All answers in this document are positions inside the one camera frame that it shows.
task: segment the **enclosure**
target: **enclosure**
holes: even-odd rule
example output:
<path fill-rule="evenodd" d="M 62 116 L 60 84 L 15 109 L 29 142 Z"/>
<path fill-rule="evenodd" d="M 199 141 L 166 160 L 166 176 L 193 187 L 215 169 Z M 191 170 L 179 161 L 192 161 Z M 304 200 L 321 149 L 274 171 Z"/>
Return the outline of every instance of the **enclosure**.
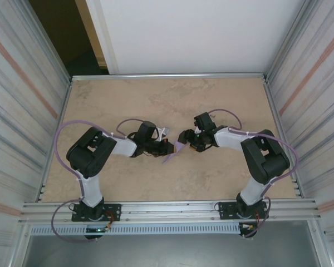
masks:
<path fill-rule="evenodd" d="M 0 266 L 334 266 L 334 0 L 76 3 L 109 75 L 70 77 L 29 2 L 0 1 Z M 175 142 L 219 108 L 299 156 L 282 146 L 297 170 L 267 192 L 269 217 L 252 239 L 239 236 L 246 219 L 215 208 L 235 202 L 251 176 L 244 154 L 222 147 L 185 147 L 165 164 L 110 156 L 100 190 L 121 205 L 119 221 L 97 243 L 55 236 L 53 223 L 74 240 L 101 224 L 72 221 L 70 205 L 52 218 L 81 196 L 54 152 L 63 123 L 116 134 L 139 118 Z M 60 132 L 66 164 L 88 128 Z"/>

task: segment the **metal wall panel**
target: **metal wall panel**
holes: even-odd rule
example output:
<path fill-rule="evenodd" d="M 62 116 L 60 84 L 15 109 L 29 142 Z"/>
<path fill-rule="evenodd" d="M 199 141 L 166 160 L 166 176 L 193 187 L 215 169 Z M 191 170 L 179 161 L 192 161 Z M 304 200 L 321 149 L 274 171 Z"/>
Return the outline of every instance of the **metal wall panel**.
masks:
<path fill-rule="evenodd" d="M 234 234 L 103 236 L 97 243 L 31 237 L 24 266 L 317 267 L 306 222 L 267 222 L 253 240 Z"/>
<path fill-rule="evenodd" d="M 334 0 L 317 1 L 292 39 L 268 74 L 271 93 L 334 248 Z"/>
<path fill-rule="evenodd" d="M 0 1 L 0 266 L 41 186 L 69 77 L 26 1 Z"/>

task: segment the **aluminum frame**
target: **aluminum frame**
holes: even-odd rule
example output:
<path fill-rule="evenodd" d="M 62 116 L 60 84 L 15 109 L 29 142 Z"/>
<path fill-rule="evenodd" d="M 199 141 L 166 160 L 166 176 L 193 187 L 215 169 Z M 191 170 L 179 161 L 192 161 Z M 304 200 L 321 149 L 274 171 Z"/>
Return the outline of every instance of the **aluminum frame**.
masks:
<path fill-rule="evenodd" d="M 278 53 L 276 54 L 275 58 L 273 59 L 270 67 L 268 68 L 267 78 L 271 80 L 274 74 L 279 69 L 279 63 L 283 62 L 286 54 L 291 49 L 296 37 L 297 33 L 303 28 L 307 17 L 312 12 L 313 8 L 320 3 L 320 0 L 304 0 L 299 13 L 297 14 L 294 22 L 292 23 L 291 28 L 289 29 L 286 37 L 284 38 Z"/>
<path fill-rule="evenodd" d="M 85 75 L 73 76 L 72 81 L 103 80 L 143 80 L 143 79 L 207 79 L 207 78 L 263 78 L 261 72 L 231 73 L 171 73 L 171 74 L 131 74 L 131 75 Z"/>
<path fill-rule="evenodd" d="M 63 122 L 64 115 L 65 115 L 66 110 L 67 110 L 68 100 L 69 100 L 69 97 L 71 95 L 71 91 L 72 91 L 72 82 L 67 89 L 67 93 L 66 93 L 66 96 L 65 96 L 64 101 L 63 101 L 62 111 L 61 111 L 61 114 L 60 114 L 60 116 L 58 117 L 58 120 L 57 120 L 57 126 L 56 126 L 56 129 L 55 129 L 55 132 L 57 131 L 58 127 Z M 36 193 L 36 201 L 41 200 L 41 197 L 42 197 L 41 195 L 43 194 L 43 192 L 45 190 L 45 184 L 46 184 L 46 181 L 47 181 L 47 178 L 48 178 L 48 173 L 50 172 L 50 168 L 51 168 L 51 164 L 52 164 L 52 160 L 53 160 L 53 154 L 54 154 L 53 139 L 54 139 L 54 137 L 52 137 L 52 141 L 51 141 L 52 146 L 51 146 L 50 151 L 48 152 L 47 157 L 46 157 L 45 168 L 43 169 L 43 172 L 42 172 L 43 173 L 42 174 L 42 184 L 41 184 L 39 190 Z"/>
<path fill-rule="evenodd" d="M 151 202 L 107 202 L 121 204 L 120 221 L 114 224 L 167 224 L 167 223 L 241 223 L 245 219 L 221 220 L 219 211 L 214 209 L 217 202 L 236 202 L 236 200 L 205 201 L 151 201 Z M 22 210 L 19 225 L 47 225 L 52 214 L 61 203 L 26 203 Z M 68 205 L 59 209 L 55 225 L 84 225 L 86 222 L 72 222 L 72 211 Z M 314 199 L 273 199 L 269 214 L 270 221 L 319 220 L 320 215 Z M 101 225 L 101 222 L 89 222 Z"/>
<path fill-rule="evenodd" d="M 272 115 L 277 126 L 280 137 L 286 140 L 281 121 L 279 119 L 269 85 L 262 73 L 200 73 L 200 74 L 166 74 L 166 75 L 110 75 L 110 76 L 74 76 L 73 81 L 83 80 L 138 80 L 138 79 L 166 79 L 166 78 L 262 78 Z M 69 94 L 72 84 L 67 93 L 59 124 L 61 124 L 65 110 L 67 108 Z M 45 171 L 44 182 L 53 158 L 53 150 L 47 159 L 47 170 Z M 296 193 L 302 196 L 301 185 L 297 183 L 299 174 L 293 175 Z M 219 213 L 214 210 L 213 201 L 166 201 L 166 202 L 118 202 L 122 204 L 121 221 L 116 224 L 146 224 L 146 223 L 220 223 Z M 22 216 L 17 226 L 15 238 L 15 249 L 9 259 L 9 266 L 21 266 L 24 261 L 31 231 L 35 225 L 49 225 L 54 209 L 60 203 L 26 203 L 23 207 Z M 268 221 L 298 221 L 306 220 L 313 237 L 313 242 L 317 251 L 321 266 L 334 266 L 334 259 L 329 250 L 327 241 L 320 234 L 320 215 L 314 199 L 273 199 L 270 217 Z M 243 220 L 226 220 L 225 222 L 242 222 Z M 76 225 L 86 224 L 86 222 L 72 222 L 71 211 L 67 206 L 57 213 L 55 225 Z"/>

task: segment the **cable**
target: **cable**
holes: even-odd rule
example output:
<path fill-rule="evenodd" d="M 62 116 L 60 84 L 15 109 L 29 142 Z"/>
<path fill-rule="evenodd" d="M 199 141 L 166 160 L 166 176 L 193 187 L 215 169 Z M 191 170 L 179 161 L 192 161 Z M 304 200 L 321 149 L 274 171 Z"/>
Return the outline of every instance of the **cable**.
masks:
<path fill-rule="evenodd" d="M 112 222 L 114 221 L 114 215 L 113 215 L 113 213 L 110 211 L 110 210 L 106 210 L 105 211 L 105 214 L 106 214 L 106 216 L 109 218 L 109 215 L 110 215 L 110 217 L 111 217 L 111 219 L 110 219 L 110 221 L 108 222 L 108 224 L 106 225 L 106 229 L 109 229 L 110 228 L 110 226 L 111 226 L 111 224 L 112 224 Z"/>
<path fill-rule="evenodd" d="M 241 123 L 241 120 L 239 119 L 239 117 L 234 112 L 229 111 L 229 110 L 225 110 L 223 108 L 216 108 L 215 110 L 209 111 L 208 114 L 211 114 L 211 113 L 213 113 L 215 111 L 224 111 L 226 113 L 229 113 L 229 114 L 233 115 L 238 120 L 238 122 L 239 122 L 239 128 L 236 128 L 236 127 L 233 127 L 233 126 L 230 126 L 230 128 L 233 128 L 235 130 L 241 130 L 243 128 L 243 124 Z"/>
<path fill-rule="evenodd" d="M 214 210 L 219 211 L 219 210 L 217 210 L 217 209 L 215 208 L 219 203 L 220 203 L 220 201 L 217 202 L 217 203 L 215 203 L 215 205 L 214 205 Z"/>
<path fill-rule="evenodd" d="M 74 203 L 70 203 L 70 204 L 68 205 L 68 208 L 69 208 L 70 211 L 74 211 L 74 208 L 73 208 L 73 209 L 71 208 L 71 205 L 72 205 L 72 204 L 74 205 Z"/>
<path fill-rule="evenodd" d="M 85 125 L 90 125 L 90 126 L 92 126 L 92 127 L 97 128 L 98 130 L 102 131 L 102 132 L 105 133 L 106 135 L 111 136 L 111 137 L 114 137 L 114 138 L 117 138 L 117 139 L 123 139 L 123 140 L 124 140 L 125 138 L 120 137 L 120 136 L 116 136 L 116 135 L 114 135 L 114 134 L 112 134 L 112 133 L 108 133 L 108 132 L 105 131 L 103 128 L 101 128 L 100 126 L 98 126 L 98 125 L 96 125 L 96 124 L 94 124 L 94 123 L 92 123 L 92 122 L 89 122 L 89 121 L 81 121 L 81 120 L 74 120 L 74 121 L 68 121 L 68 122 L 66 122 L 66 123 L 63 123 L 63 124 L 57 129 L 57 131 L 56 131 L 56 133 L 55 133 L 55 137 L 54 137 L 54 139 L 53 139 L 53 146 L 54 146 L 54 149 L 55 149 L 55 155 L 56 155 L 56 157 L 57 157 L 57 159 L 58 159 L 58 162 L 59 162 L 59 163 L 60 163 L 60 164 L 61 164 L 67 171 L 69 171 L 70 173 L 72 173 L 73 175 L 75 175 L 75 176 L 77 177 L 78 182 L 79 182 L 79 186 L 80 186 L 80 190 L 81 190 L 81 195 L 82 195 L 82 196 L 81 196 L 79 199 L 74 199 L 74 200 L 66 201 L 66 202 L 62 203 L 61 205 L 59 205 L 59 206 L 57 207 L 57 209 L 53 212 L 53 215 L 52 215 L 52 219 L 51 219 L 51 228 L 52 228 L 53 233 L 54 233 L 59 239 L 61 239 L 61 240 L 63 240 L 63 241 L 66 241 L 66 242 L 69 242 L 69 243 L 89 243 L 89 242 L 94 241 L 94 239 L 90 239 L 90 240 L 75 240 L 75 239 L 64 238 L 63 236 L 61 236 L 61 235 L 56 231 L 56 229 L 55 229 L 55 227 L 54 227 L 54 224 L 53 224 L 54 219 L 55 219 L 55 216 L 56 216 L 56 214 L 57 214 L 57 212 L 58 212 L 58 210 L 59 210 L 60 208 L 62 208 L 64 205 L 66 205 L 66 204 L 69 203 L 69 202 L 79 202 L 79 201 L 83 200 L 84 197 L 85 197 L 85 192 L 84 192 L 84 187 L 83 187 L 83 182 L 82 182 L 82 180 L 81 180 L 81 177 L 79 176 L 78 173 L 76 173 L 73 169 L 69 168 L 69 167 L 63 162 L 63 160 L 62 160 L 61 157 L 60 157 L 60 154 L 58 153 L 58 148 L 57 148 L 58 137 L 59 137 L 59 135 L 60 135 L 62 129 L 65 128 L 65 127 L 68 126 L 68 125 L 71 125 L 71 124 L 77 124 L 77 123 L 81 123 L 81 124 L 85 124 Z"/>
<path fill-rule="evenodd" d="M 134 136 L 137 132 L 132 132 L 127 135 L 127 138 L 132 140 L 131 137 Z"/>
<path fill-rule="evenodd" d="M 112 135 L 111 133 L 105 131 L 103 128 L 101 128 L 100 126 L 92 123 L 92 122 L 89 122 L 89 121 L 81 121 L 81 120 L 74 120 L 74 121 L 68 121 L 66 123 L 63 123 L 56 131 L 56 134 L 55 134 L 55 138 L 53 139 L 53 145 L 54 145 L 54 149 L 55 149 L 55 154 L 56 154 L 56 157 L 59 161 L 59 163 L 67 170 L 69 171 L 70 173 L 72 173 L 73 175 L 75 175 L 78 179 L 78 182 L 79 182 L 79 185 L 80 185 L 80 190 L 81 190 L 81 193 L 82 193 L 82 196 L 80 197 L 81 199 L 84 198 L 85 196 L 85 193 L 84 193 L 84 188 L 83 188 L 83 183 L 82 183 L 82 180 L 79 176 L 78 173 L 76 173 L 73 169 L 69 168 L 64 162 L 63 160 L 61 159 L 60 157 L 60 154 L 58 153 L 58 148 L 57 148 L 57 142 L 58 142 L 58 137 L 61 133 L 61 131 L 63 130 L 63 128 L 67 127 L 68 125 L 71 125 L 71 124 L 77 124 L 77 123 L 80 123 L 80 124 L 85 124 L 85 125 L 89 125 L 89 126 L 92 126 L 92 127 L 95 127 L 97 128 L 98 130 L 102 131 L 103 133 L 105 133 L 106 135 L 108 136 L 111 136 L 111 137 L 114 137 L 114 138 L 118 138 L 118 139 L 125 139 L 123 137 L 120 137 L 120 136 L 116 136 L 116 135 Z"/>
<path fill-rule="evenodd" d="M 158 132 L 157 127 L 155 127 L 155 130 L 156 130 L 156 132 L 157 132 L 157 137 L 155 138 L 155 140 L 157 140 L 157 139 L 160 137 L 160 133 Z"/>
<path fill-rule="evenodd" d="M 269 182 L 269 184 L 266 186 L 266 188 L 262 191 L 261 193 L 261 196 L 264 196 L 264 194 L 267 192 L 267 190 L 277 181 L 279 181 L 280 179 L 282 178 L 285 178 L 286 176 L 288 175 L 291 175 L 292 173 L 294 173 L 296 171 L 296 169 L 298 168 L 298 165 L 299 165 L 299 157 L 298 157 L 298 153 L 297 151 L 292 147 L 290 146 L 288 143 L 284 142 L 283 140 L 277 138 L 277 137 L 274 137 L 274 136 L 271 136 L 271 135 L 265 135 L 263 133 L 258 133 L 258 132 L 243 132 L 243 131 L 234 131 L 232 129 L 230 129 L 230 132 L 231 133 L 235 133 L 237 135 L 249 135 L 249 136 L 259 136 L 259 137 L 264 137 L 264 138 L 268 138 L 268 139 L 272 139 L 272 140 L 275 140 L 285 146 L 287 146 L 291 151 L 292 153 L 294 154 L 294 157 L 296 158 L 296 163 L 294 164 L 294 167 L 287 173 L 279 176 L 279 177 L 275 177 L 273 179 L 271 179 L 271 181 Z"/>
<path fill-rule="evenodd" d="M 141 119 L 139 119 L 139 118 L 127 118 L 126 120 L 123 120 L 122 122 L 120 122 L 120 123 L 116 126 L 116 131 L 117 131 L 119 134 L 123 135 L 123 136 L 126 136 L 126 134 L 124 134 L 123 132 L 121 132 L 121 131 L 119 130 L 119 127 L 120 127 L 123 123 L 125 123 L 126 121 L 141 121 L 141 122 L 144 122 L 143 120 L 141 120 Z"/>
<path fill-rule="evenodd" d="M 72 203 L 72 202 L 79 202 L 81 199 L 72 199 L 72 200 L 69 200 L 69 201 L 66 201 L 66 202 L 63 202 L 61 205 L 59 205 L 56 210 L 53 212 L 53 215 L 52 215 L 52 218 L 51 218 L 51 228 L 52 228 L 52 231 L 53 233 L 56 235 L 56 237 L 58 237 L 59 239 L 65 241 L 65 242 L 69 242 L 69 243 L 89 243 L 89 242 L 93 242 L 95 241 L 96 239 L 87 239 L 87 240 L 76 240 L 76 239 L 71 239 L 71 238 L 65 238 L 63 236 L 61 236 L 59 233 L 57 233 L 56 229 L 55 229 L 55 226 L 53 224 L 53 222 L 55 221 L 55 216 L 58 212 L 58 210 L 60 208 L 62 208 L 64 205 L 68 204 L 69 202 Z"/>
<path fill-rule="evenodd" d="M 260 216 L 258 215 L 258 211 L 255 212 L 255 217 L 256 217 L 256 224 L 258 225 L 260 222 Z"/>
<path fill-rule="evenodd" d="M 260 228 L 262 227 L 262 225 L 265 223 L 265 221 L 267 220 L 267 217 L 268 217 L 268 214 L 269 214 L 269 211 L 271 209 L 271 199 L 268 197 L 268 196 L 265 196 L 264 199 L 267 199 L 268 200 L 268 209 L 266 211 L 266 214 L 265 214 L 265 218 L 263 218 L 262 222 L 256 227 L 255 230 L 253 230 L 251 233 L 247 234 L 247 235 L 244 235 L 244 238 L 248 238 L 249 236 L 253 235 L 254 233 L 256 233 L 258 230 L 260 230 Z"/>

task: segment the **white wall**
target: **white wall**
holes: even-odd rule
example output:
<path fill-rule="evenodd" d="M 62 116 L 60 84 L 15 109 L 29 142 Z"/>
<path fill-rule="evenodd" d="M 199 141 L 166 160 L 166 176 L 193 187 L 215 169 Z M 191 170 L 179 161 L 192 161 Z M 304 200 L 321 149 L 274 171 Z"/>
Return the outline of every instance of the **white wall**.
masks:
<path fill-rule="evenodd" d="M 303 0 L 87 0 L 111 74 L 264 72 Z"/>

